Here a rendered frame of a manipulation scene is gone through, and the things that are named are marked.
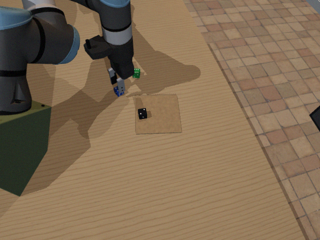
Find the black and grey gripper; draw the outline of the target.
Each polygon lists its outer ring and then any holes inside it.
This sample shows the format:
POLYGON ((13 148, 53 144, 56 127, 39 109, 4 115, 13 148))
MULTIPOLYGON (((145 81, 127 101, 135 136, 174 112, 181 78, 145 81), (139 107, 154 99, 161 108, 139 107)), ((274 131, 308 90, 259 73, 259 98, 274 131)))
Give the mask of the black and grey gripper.
POLYGON ((108 57, 111 68, 109 72, 111 84, 117 83, 118 92, 122 93, 125 89, 124 80, 135 74, 133 56, 133 33, 132 24, 122 32, 112 32, 105 30, 102 25, 103 36, 97 35, 86 39, 84 49, 92 60, 108 57), (117 74, 119 78, 117 78, 117 74))

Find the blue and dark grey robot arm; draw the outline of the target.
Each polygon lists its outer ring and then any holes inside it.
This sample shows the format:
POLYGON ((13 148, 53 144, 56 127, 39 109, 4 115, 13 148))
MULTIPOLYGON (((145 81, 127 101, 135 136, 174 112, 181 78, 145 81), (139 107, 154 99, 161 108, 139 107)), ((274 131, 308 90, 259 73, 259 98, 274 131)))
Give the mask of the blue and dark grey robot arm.
MULTIPOLYGON (((120 32, 132 23, 130 0, 70 1, 97 12, 107 31, 120 32)), ((55 0, 22 4, 24 9, 0 6, 0 116, 31 109, 27 64, 67 64, 80 48, 79 32, 55 0)))

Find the green die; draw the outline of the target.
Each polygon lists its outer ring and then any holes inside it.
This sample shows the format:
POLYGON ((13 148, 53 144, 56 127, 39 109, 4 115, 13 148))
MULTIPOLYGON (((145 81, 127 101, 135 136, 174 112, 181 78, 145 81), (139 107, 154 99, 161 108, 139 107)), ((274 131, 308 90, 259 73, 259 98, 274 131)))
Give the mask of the green die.
POLYGON ((140 78, 140 68, 134 68, 134 75, 133 78, 140 78))

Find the blue die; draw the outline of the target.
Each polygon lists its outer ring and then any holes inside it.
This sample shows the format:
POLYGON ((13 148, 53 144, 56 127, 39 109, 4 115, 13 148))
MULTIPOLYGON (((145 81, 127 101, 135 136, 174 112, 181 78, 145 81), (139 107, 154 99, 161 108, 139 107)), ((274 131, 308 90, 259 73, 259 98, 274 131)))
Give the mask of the blue die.
POLYGON ((124 92, 122 92, 122 93, 119 93, 119 92, 118 92, 118 86, 114 87, 113 89, 114 89, 114 93, 115 93, 118 97, 124 94, 124 92))

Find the tan cork mat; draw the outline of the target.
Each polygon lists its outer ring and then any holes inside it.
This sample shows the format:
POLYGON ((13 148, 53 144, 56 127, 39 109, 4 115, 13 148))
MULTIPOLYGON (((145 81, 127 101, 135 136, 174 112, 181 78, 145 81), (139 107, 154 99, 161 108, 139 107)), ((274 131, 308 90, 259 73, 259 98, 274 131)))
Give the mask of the tan cork mat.
POLYGON ((136 135, 181 133, 177 95, 136 96, 136 135), (138 109, 146 108, 147 118, 139 119, 138 109))

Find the black die with white pips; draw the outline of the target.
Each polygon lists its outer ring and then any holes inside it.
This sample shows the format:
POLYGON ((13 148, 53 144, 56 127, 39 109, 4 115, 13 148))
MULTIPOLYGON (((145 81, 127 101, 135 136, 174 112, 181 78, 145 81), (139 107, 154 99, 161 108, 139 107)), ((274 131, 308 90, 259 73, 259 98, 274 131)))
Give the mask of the black die with white pips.
POLYGON ((141 109, 138 109, 138 116, 139 116, 139 119, 147 119, 147 111, 146 111, 146 108, 141 108, 141 109))

